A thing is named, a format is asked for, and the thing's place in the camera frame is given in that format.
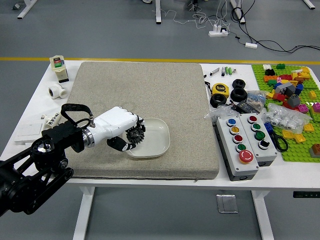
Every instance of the green lego baseplate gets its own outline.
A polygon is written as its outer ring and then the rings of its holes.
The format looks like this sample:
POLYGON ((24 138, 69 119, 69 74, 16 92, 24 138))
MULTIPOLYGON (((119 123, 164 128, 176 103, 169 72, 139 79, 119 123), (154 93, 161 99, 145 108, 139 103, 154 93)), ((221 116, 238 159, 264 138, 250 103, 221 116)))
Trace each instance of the green lego baseplate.
MULTIPOLYGON (((275 71, 276 75, 290 75, 291 71, 301 69, 301 66, 291 66, 286 65, 285 69, 277 69, 277 65, 272 65, 272 69, 275 71)), ((265 70, 263 65, 255 64, 252 65, 253 73, 259 89, 262 91, 271 92, 273 90, 272 86, 268 86, 268 83, 264 82, 265 70)), ((320 90, 311 77, 309 80, 303 82, 303 91, 299 95, 301 103, 306 104, 310 109, 312 108, 313 103, 320 103, 320 90), (309 92, 314 91, 316 94, 315 99, 310 99, 309 92)), ((266 105, 268 103, 274 103, 281 105, 282 103, 273 100, 267 99, 266 105)), ((306 141, 297 143, 294 139, 287 139, 289 149, 286 152, 282 152, 282 158, 286 162, 303 162, 303 163, 320 163, 320 158, 312 158, 309 149, 313 144, 320 144, 320 114, 314 114, 314 120, 310 120, 310 123, 313 125, 313 132, 302 131, 302 135, 305 137, 306 141)), ((282 136, 282 129, 279 127, 274 127, 276 134, 282 136)))

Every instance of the black scissors handle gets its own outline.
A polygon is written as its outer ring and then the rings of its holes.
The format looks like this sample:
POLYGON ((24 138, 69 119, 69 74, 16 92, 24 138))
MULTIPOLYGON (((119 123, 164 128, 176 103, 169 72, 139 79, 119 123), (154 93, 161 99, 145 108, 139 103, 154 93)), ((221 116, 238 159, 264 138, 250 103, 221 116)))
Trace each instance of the black scissors handle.
POLYGON ((281 153, 286 152, 289 149, 288 142, 282 136, 276 134, 275 132, 272 132, 270 134, 270 137, 275 148, 278 149, 281 153), (281 147, 280 142, 284 143, 285 147, 281 147))

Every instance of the blue button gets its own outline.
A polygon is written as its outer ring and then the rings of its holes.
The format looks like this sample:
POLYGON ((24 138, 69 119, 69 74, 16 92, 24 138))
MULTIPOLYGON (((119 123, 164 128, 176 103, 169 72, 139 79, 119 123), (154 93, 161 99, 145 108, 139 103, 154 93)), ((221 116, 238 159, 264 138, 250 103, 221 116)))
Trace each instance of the blue button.
POLYGON ((228 119, 228 121, 226 122, 226 124, 229 126, 229 127, 233 127, 236 125, 236 120, 234 120, 233 118, 230 118, 228 119))

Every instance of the white bowl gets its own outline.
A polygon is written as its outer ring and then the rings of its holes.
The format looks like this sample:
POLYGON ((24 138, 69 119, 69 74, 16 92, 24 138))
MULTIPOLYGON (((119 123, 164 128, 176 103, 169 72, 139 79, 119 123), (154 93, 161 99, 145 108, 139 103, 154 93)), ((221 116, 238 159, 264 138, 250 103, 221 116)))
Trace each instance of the white bowl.
MULTIPOLYGON (((126 151, 134 158, 155 158, 164 154, 170 146, 168 125, 158 118, 144 118, 145 133, 142 142, 126 151)), ((122 138, 128 142, 127 133, 122 138)))

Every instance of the pink lego brick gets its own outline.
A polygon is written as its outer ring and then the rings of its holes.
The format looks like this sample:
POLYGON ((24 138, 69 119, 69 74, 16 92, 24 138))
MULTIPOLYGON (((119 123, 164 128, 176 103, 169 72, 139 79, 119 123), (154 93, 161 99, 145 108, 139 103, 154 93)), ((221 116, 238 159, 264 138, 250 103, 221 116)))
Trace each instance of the pink lego brick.
POLYGON ((313 108, 313 110, 314 110, 316 113, 320 113, 320 102, 315 102, 315 103, 312 105, 312 108, 313 108))
POLYGON ((303 113, 303 114, 306 114, 307 112, 309 112, 309 109, 308 109, 307 105, 305 105, 305 104, 300 104, 298 106, 298 110, 300 113, 303 113))

